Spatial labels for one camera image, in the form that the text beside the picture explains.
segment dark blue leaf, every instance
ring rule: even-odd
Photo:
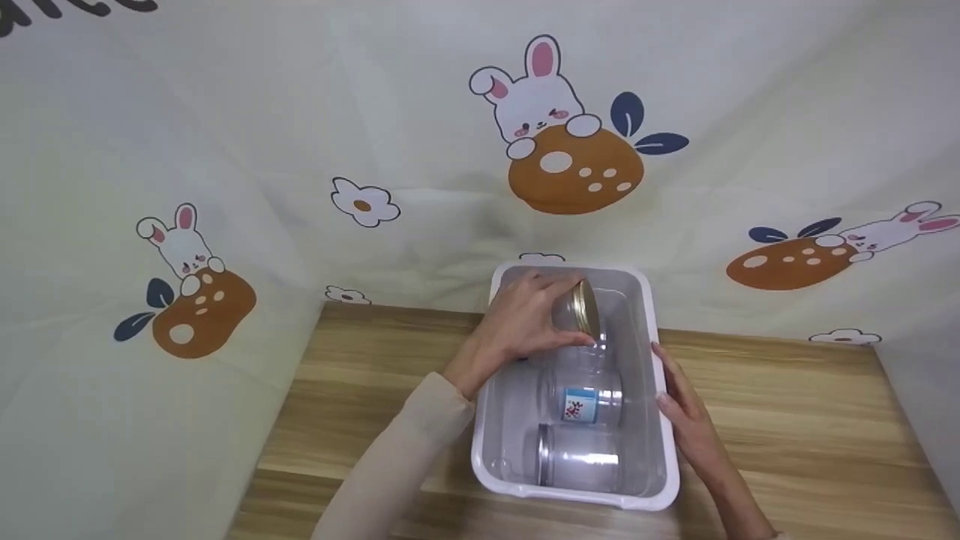
[[[643,123],[643,102],[633,92],[623,92],[610,105],[610,120],[623,136],[634,136]]]
[[[147,305],[163,309],[174,302],[174,289],[160,278],[153,278],[147,284]]]
[[[773,244],[783,242],[783,240],[789,238],[789,236],[783,231],[778,231],[770,227],[753,227],[750,229],[750,238],[763,244]]]
[[[806,238],[808,236],[816,236],[817,234],[823,234],[830,229],[833,229],[840,224],[839,217],[831,217],[823,221],[818,221],[816,223],[807,225],[806,227],[800,229],[800,232],[797,233],[797,236],[800,238]]]
[[[690,139],[683,135],[661,133],[642,138],[636,142],[634,148],[640,152],[640,154],[662,156],[682,150],[687,144],[690,144]]]
[[[137,313],[133,317],[127,317],[119,325],[117,325],[116,330],[113,331],[113,339],[117,341],[127,341],[131,337],[139,334],[140,331],[147,328],[147,323],[154,318],[156,313],[151,311],[144,311],[143,313]]]

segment white flower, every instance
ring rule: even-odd
[[[333,179],[330,199],[341,212],[353,216],[364,227],[376,227],[382,221],[393,221],[400,216],[400,207],[390,202],[390,191],[367,185],[360,187],[346,178]]]
[[[520,260],[529,264],[566,262],[564,256],[555,253],[521,253]]]
[[[326,286],[326,298],[334,302],[344,302],[347,304],[369,304],[370,301],[362,292],[352,289],[342,289],[333,285]]]
[[[810,336],[810,341],[826,341],[827,343],[846,343],[848,345],[869,345],[878,343],[883,338],[875,333],[863,333],[856,328],[842,328],[830,333],[818,333]]]

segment beige sleeve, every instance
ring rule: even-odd
[[[473,404],[431,373],[363,454],[312,540],[383,540],[413,503],[437,457],[467,427]]]

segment person's left hand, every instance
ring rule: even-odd
[[[531,270],[497,291],[480,326],[442,375],[471,400],[504,363],[558,347],[593,345],[581,331],[553,326],[554,302],[584,277],[580,274],[544,276]]]

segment orange egg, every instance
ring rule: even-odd
[[[537,148],[510,165],[510,189],[530,208],[581,214],[612,205],[643,180],[643,161],[629,142],[601,129],[576,137],[565,126],[549,127]]]
[[[817,239],[796,238],[757,248],[727,266],[735,282],[763,290],[792,290],[828,280],[850,267],[856,250],[825,247]]]
[[[154,339],[178,358],[207,356],[227,340],[256,305],[256,293],[243,278],[230,272],[197,272],[201,287],[192,296],[179,296],[154,319]]]

